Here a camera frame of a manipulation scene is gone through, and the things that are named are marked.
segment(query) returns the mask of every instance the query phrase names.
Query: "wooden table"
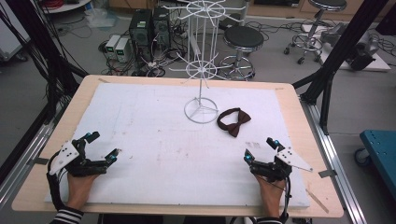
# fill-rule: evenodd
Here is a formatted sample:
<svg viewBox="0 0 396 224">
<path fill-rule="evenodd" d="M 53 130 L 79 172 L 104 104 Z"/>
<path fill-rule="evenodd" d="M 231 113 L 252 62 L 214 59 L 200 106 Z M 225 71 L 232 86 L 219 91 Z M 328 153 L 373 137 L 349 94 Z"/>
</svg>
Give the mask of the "wooden table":
<svg viewBox="0 0 396 224">
<path fill-rule="evenodd" d="M 49 159 L 62 144 L 73 137 L 73 133 L 88 107 L 96 87 L 100 83 L 131 83 L 148 85 L 187 85 L 199 86 L 199 80 L 179 78 L 147 77 L 108 77 L 88 76 L 82 81 L 76 95 L 64 112 L 62 119 L 54 130 L 40 158 Z M 301 157 L 314 169 L 314 173 L 302 172 L 306 192 L 311 206 L 304 209 L 289 209 L 291 217 L 341 217 L 344 214 L 337 193 L 329 177 L 321 178 L 318 174 L 326 170 L 318 145 L 309 127 L 304 111 L 294 88 L 285 83 L 240 82 L 209 80 L 211 87 L 251 88 L 274 90 L 283 118 L 289 131 L 290 141 Z M 54 211 L 52 203 L 45 203 L 49 191 L 46 179 L 47 166 L 36 164 L 25 180 L 15 198 L 12 208 L 17 211 Z M 179 206 L 151 204 L 104 204 L 88 203 L 84 212 L 125 213 L 125 214 L 164 214 L 164 215 L 208 215 L 208 216 L 262 216 L 259 206 Z"/>
</svg>

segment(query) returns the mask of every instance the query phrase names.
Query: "aluminum rail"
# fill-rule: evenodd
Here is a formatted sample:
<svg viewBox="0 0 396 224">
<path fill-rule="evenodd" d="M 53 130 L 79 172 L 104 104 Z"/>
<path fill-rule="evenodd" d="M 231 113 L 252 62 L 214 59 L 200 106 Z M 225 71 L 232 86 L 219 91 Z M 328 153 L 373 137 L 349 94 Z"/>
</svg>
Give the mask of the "aluminum rail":
<svg viewBox="0 0 396 224">
<path fill-rule="evenodd" d="M 29 146 L 9 172 L 7 178 L 0 186 L 0 210 L 7 203 L 14 190 L 21 186 L 21 183 L 30 173 L 34 159 L 39 155 L 44 145 L 47 144 L 54 128 L 54 120 L 47 125 L 41 125 L 41 128 L 38 130 Z"/>
<path fill-rule="evenodd" d="M 317 131 L 318 139 L 321 143 L 321 149 L 323 155 L 326 156 L 326 162 L 328 163 L 328 169 L 334 170 L 337 175 L 333 176 L 333 180 L 336 182 L 338 192 L 341 194 L 344 201 L 344 206 L 349 213 L 349 217 L 354 224 L 367 224 L 361 207 L 359 206 L 358 200 L 355 197 L 352 187 L 349 184 L 347 175 L 344 168 L 338 158 L 337 152 L 335 151 L 332 139 L 329 135 L 321 129 L 319 125 L 320 112 L 315 105 L 308 105 L 302 102 L 302 106 L 306 108 L 307 112 L 311 117 L 311 123 Z"/>
</svg>

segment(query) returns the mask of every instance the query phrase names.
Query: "human hand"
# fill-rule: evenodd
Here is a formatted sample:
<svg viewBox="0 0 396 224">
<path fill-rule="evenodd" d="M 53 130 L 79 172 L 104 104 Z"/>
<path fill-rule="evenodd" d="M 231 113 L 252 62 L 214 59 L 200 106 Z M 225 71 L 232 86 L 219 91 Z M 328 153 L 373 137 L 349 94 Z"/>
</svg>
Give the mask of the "human hand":
<svg viewBox="0 0 396 224">
<path fill-rule="evenodd" d="M 93 180 L 99 175 L 87 175 L 83 177 L 75 177 L 67 174 L 69 182 L 69 200 L 66 206 L 81 210 L 90 196 Z"/>
<path fill-rule="evenodd" d="M 262 196 L 262 206 L 264 213 L 268 217 L 279 217 L 279 204 L 285 188 L 285 180 L 268 183 L 264 177 L 254 175 L 260 185 L 260 194 Z"/>
</svg>

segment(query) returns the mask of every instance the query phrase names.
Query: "round stool seat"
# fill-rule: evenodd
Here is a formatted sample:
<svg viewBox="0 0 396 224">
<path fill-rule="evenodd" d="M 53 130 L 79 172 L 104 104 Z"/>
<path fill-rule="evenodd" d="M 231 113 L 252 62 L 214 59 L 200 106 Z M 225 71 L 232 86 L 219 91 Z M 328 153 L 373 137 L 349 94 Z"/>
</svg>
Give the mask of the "round stool seat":
<svg viewBox="0 0 396 224">
<path fill-rule="evenodd" d="M 341 11 L 347 6 L 346 0 L 308 0 L 309 3 L 317 8 L 328 11 Z"/>
<path fill-rule="evenodd" d="M 252 52 L 262 47 L 264 37 L 250 27 L 233 26 L 225 30 L 224 41 L 231 48 L 244 52 Z"/>
</svg>

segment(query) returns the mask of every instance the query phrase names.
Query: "cardboard box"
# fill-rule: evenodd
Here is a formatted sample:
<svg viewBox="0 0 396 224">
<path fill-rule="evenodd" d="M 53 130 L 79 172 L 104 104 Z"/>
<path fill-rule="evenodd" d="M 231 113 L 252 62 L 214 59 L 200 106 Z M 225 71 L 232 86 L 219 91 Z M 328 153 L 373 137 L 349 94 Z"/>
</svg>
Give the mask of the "cardboard box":
<svg viewBox="0 0 396 224">
<path fill-rule="evenodd" d="M 115 8 L 154 8 L 155 0 L 109 0 L 110 7 Z"/>
</svg>

